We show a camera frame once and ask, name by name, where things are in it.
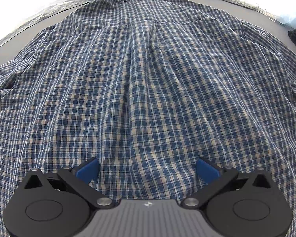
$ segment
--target shirt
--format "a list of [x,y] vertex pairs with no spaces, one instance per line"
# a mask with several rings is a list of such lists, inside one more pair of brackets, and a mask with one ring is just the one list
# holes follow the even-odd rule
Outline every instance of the shirt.
[[187,0],[94,0],[0,67],[2,212],[30,168],[100,161],[115,201],[200,190],[199,156],[264,167],[293,210],[296,56],[268,32]]

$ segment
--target gray surface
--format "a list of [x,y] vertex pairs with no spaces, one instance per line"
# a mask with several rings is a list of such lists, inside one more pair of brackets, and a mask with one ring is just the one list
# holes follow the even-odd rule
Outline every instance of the gray surface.
[[113,209],[99,210],[75,237],[199,237],[200,233],[223,237],[200,212],[184,209],[176,200],[121,200]]
[[[250,9],[246,9],[241,6],[237,6],[235,4],[231,4],[222,0],[191,0],[191,1],[210,5],[218,9],[222,9],[236,16],[237,18],[251,22],[252,24],[255,24],[267,30],[272,35],[280,39],[283,43],[285,43],[296,54],[296,46],[293,44],[293,42],[289,39],[287,35],[288,29],[282,25],[279,25],[273,22],[272,20],[262,15],[261,13],[250,10]],[[20,34],[12,38],[9,42],[7,42],[5,45],[0,47],[0,65],[13,59],[16,56],[16,54],[26,44],[28,44],[30,40],[42,29],[60,22],[64,17],[66,17],[68,14],[70,14],[72,11],[76,9],[77,8],[73,8],[73,9],[69,9],[67,11],[61,12],[59,14],[56,14],[24,30],[23,32],[21,32]]]

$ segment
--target shirt sleeve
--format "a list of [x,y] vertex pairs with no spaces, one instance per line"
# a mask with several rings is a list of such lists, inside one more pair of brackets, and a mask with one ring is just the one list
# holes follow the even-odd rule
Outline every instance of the shirt sleeve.
[[296,55],[269,32],[251,23],[242,21],[242,35],[243,38],[282,55],[289,82],[296,96]]
[[0,66],[0,97],[3,98],[15,85],[35,56],[35,45],[30,42],[11,61]]

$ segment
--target plaid fabric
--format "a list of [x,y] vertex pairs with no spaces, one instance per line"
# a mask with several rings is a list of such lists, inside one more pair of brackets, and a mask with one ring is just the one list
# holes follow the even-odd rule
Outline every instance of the plaid fabric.
[[186,0],[95,0],[0,67],[2,212],[33,167],[94,156],[115,200],[199,190],[199,156],[266,168],[293,209],[296,56],[250,23]]

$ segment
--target metal screw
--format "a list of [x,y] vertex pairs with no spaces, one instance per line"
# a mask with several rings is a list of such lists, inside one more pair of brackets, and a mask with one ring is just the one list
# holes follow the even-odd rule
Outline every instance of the metal screw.
[[110,198],[103,197],[103,198],[97,199],[96,202],[100,206],[108,206],[108,205],[111,205],[113,201]]
[[184,200],[184,204],[190,207],[197,206],[199,204],[199,201],[195,198],[186,198]]

